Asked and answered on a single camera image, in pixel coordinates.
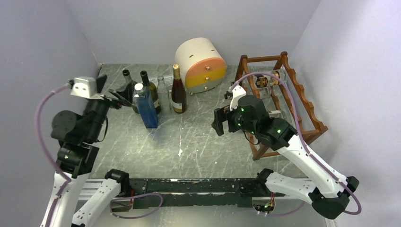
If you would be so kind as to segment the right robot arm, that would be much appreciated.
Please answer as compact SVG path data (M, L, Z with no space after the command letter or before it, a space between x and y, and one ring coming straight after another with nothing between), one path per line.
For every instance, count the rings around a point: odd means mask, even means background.
M223 122L227 122L230 132L241 131L249 142L278 152L308 177L303 181L263 169L255 178L256 192L261 196L270 192L292 196L328 219L346 213L350 200L356 199L359 180L339 173L319 157L304 141L299 124L292 126L282 118L269 116L263 101L241 86L247 78L244 75L229 87L226 97L231 102L215 109L212 128L223 135Z

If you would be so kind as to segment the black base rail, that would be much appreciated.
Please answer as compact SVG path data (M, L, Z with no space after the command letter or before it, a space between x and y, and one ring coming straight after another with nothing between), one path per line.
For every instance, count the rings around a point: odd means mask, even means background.
M268 200L272 193L254 178L130 179L134 209L151 207L225 206L252 208L257 200Z

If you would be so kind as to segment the small clear black-cap bottle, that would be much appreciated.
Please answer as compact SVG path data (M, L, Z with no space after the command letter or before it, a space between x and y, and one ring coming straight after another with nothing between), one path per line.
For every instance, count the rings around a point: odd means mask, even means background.
M286 82L287 73L283 70L272 70L270 74L274 75L277 78L280 78L282 81ZM265 74L259 74L254 76L254 85L257 89L272 87L274 85L278 85L280 82L276 78L272 78Z

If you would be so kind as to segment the dark green wine bottle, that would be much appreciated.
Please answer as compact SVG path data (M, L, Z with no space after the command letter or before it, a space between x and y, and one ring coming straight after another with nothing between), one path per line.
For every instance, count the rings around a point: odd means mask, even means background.
M160 106L160 101L159 97L157 94L157 87L153 82L149 81L148 78L148 73L145 70L142 70L140 72L140 76L142 78L142 84L147 87L151 93L153 104L156 110L156 113L159 114L161 112L161 106Z

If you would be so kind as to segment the round cream drawer cabinet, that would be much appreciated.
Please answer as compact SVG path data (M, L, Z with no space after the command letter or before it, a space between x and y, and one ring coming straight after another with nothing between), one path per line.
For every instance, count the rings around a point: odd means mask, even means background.
M174 60L190 93L206 92L223 82L227 64L207 38L185 41L177 48Z

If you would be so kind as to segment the blue glass bottle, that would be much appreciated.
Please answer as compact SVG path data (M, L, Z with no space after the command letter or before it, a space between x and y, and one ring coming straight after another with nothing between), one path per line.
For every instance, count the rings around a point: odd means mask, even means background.
M133 101L145 127L147 129L157 128L158 116L148 87L141 83L135 84Z

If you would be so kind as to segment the gold-foil dark wine bottle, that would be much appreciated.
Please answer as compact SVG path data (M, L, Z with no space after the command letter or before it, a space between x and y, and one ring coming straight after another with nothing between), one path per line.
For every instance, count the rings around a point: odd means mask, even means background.
M174 80L171 92L172 107L176 113L182 114L187 110L187 98L178 64L173 65L173 77Z

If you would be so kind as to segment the green wine bottle tan label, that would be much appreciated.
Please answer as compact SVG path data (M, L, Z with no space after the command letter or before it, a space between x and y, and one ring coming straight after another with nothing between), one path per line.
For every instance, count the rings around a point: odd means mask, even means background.
M130 71L128 69L124 69L122 71L123 77L126 82L126 88L125 88L125 96L127 100L131 103L131 106L133 108L133 111L138 114L138 109L136 107L136 104L133 101L133 94L134 94L134 86L137 84L136 81L134 81L131 77Z

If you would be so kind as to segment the clear square glass bottle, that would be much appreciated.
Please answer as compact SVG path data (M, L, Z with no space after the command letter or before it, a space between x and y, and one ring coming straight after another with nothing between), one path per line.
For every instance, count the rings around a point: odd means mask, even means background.
M168 86L166 85L165 79L163 76L157 77L157 93L160 100L160 105L162 111L165 113L171 112L170 106L170 94L168 90Z

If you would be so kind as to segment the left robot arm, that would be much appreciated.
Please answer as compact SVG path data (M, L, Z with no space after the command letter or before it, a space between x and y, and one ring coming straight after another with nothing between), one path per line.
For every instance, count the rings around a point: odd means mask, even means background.
M84 114L61 111L52 121L51 136L58 140L60 148L56 159L50 162L55 168L52 194L41 222L43 227L91 227L103 210L117 196L132 196L127 172L112 169L105 175L97 191L80 208L76 209L81 191L98 154L99 133L103 124L108 123L109 108L120 108L122 103L117 99L109 99L101 95L94 99L93 95L101 93L102 82L69 81L53 90L53 96L67 88L72 94L88 98Z

